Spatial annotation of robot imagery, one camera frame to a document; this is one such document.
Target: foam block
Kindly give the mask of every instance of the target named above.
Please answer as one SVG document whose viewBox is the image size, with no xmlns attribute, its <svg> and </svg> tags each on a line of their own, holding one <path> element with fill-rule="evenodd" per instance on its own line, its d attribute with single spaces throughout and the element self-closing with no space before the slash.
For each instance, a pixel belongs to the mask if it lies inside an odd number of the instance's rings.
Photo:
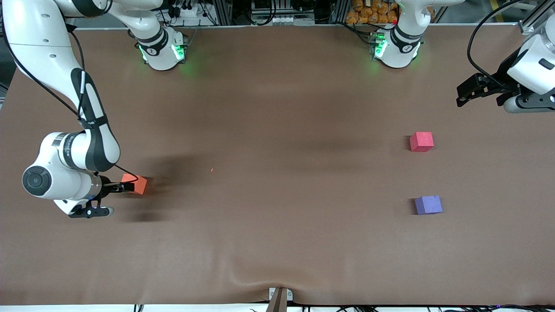
<svg viewBox="0 0 555 312">
<path fill-rule="evenodd" d="M 431 132 L 415 132 L 410 141 L 411 151 L 413 152 L 428 152 L 433 147 Z"/>
<path fill-rule="evenodd" d="M 128 193 L 143 195 L 144 194 L 144 189 L 147 187 L 147 180 L 145 178 L 141 177 L 140 175 L 137 175 L 137 177 L 139 179 L 137 181 L 133 182 L 133 184 L 135 184 L 135 191 L 134 192 L 128 192 Z M 134 179 L 135 179 L 135 177 L 130 175 L 129 173 L 124 173 L 123 177 L 122 177 L 122 182 L 129 182 L 129 181 L 133 181 Z"/>
<path fill-rule="evenodd" d="M 415 200 L 416 203 L 416 212 L 419 215 L 422 214 L 436 214 L 443 212 L 443 208 L 441 208 L 441 201 L 440 197 L 435 196 L 422 196 Z"/>
</svg>

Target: red cube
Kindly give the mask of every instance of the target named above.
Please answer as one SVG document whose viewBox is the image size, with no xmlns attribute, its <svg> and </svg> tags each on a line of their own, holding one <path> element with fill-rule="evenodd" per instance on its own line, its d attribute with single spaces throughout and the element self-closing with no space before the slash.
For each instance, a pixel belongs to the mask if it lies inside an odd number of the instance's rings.
<svg viewBox="0 0 555 312">
<path fill-rule="evenodd" d="M 144 194 L 144 189 L 147 187 L 147 180 L 145 178 L 141 177 L 140 175 L 137 175 L 137 178 L 139 178 L 137 181 L 132 182 L 133 184 L 135 184 L 135 191 L 134 192 L 129 192 L 129 193 L 143 195 Z M 132 176 L 128 173 L 123 174 L 122 182 L 129 182 L 129 181 L 133 181 L 133 180 L 135 180 L 134 176 Z"/>
<path fill-rule="evenodd" d="M 410 141 L 411 151 L 413 152 L 428 152 L 433 147 L 431 132 L 415 132 Z"/>
</svg>

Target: green led light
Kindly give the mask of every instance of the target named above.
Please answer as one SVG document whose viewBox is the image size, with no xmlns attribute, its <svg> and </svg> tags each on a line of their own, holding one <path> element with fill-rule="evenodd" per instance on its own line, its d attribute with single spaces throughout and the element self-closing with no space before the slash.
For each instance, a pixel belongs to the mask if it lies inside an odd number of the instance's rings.
<svg viewBox="0 0 555 312">
<path fill-rule="evenodd" d="M 144 55 L 143 47 L 139 46 L 139 50 L 140 50 L 141 54 L 143 55 L 143 60 L 146 62 L 147 57 L 146 57 L 146 55 Z"/>
<path fill-rule="evenodd" d="M 174 51 L 175 57 L 177 57 L 177 59 L 179 59 L 179 60 L 183 59 L 183 47 L 174 46 L 172 44 L 171 49 Z"/>
<path fill-rule="evenodd" d="M 385 48 L 387 47 L 387 40 L 383 40 L 378 46 L 376 47 L 376 57 L 384 56 Z"/>
</svg>

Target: brown table surface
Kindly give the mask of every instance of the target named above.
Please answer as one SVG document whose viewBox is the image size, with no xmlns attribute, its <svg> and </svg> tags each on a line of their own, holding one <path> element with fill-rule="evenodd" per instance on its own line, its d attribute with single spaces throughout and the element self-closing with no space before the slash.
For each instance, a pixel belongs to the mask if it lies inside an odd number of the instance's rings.
<svg viewBox="0 0 555 312">
<path fill-rule="evenodd" d="M 200 30 L 167 72 L 124 31 L 79 32 L 119 164 L 153 181 L 91 220 L 27 194 L 43 137 L 79 126 L 16 74 L 0 113 L 1 303 L 237 303 L 286 286 L 304 304 L 554 304 L 555 114 L 456 107 L 472 30 L 431 27 L 398 70 L 341 27 Z M 476 62 L 494 72 L 522 39 L 484 27 Z M 432 151 L 407 149 L 415 131 Z M 444 212 L 415 215 L 423 195 Z"/>
</svg>

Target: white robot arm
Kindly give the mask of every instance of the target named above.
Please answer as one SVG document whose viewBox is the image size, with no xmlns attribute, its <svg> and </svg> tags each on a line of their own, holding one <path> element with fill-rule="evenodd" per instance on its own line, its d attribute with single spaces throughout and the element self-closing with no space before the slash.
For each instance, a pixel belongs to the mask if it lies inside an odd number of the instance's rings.
<svg viewBox="0 0 555 312">
<path fill-rule="evenodd" d="M 373 54 L 385 65 L 402 68 L 416 57 L 420 41 L 430 24 L 429 6 L 452 6 L 465 0 L 395 0 L 401 7 L 397 24 L 390 29 L 380 29 L 380 42 Z"/>
<path fill-rule="evenodd" d="M 476 73 L 457 87 L 457 106 L 501 93 L 509 113 L 555 112 L 555 15 L 505 59 L 495 74 Z"/>
<path fill-rule="evenodd" d="M 110 207 L 92 207 L 109 193 L 132 190 L 131 183 L 111 183 L 98 175 L 120 157 L 108 118 L 90 75 L 77 63 L 64 17 L 94 17 L 108 9 L 124 19 L 154 69 L 169 69 L 180 59 L 173 52 L 179 36 L 163 29 L 154 14 L 162 0 L 4 0 L 4 38 L 18 68 L 44 88 L 57 90 L 75 106 L 83 131 L 55 132 L 41 144 L 35 162 L 23 173 L 27 192 L 51 199 L 70 217 L 109 215 Z"/>
</svg>

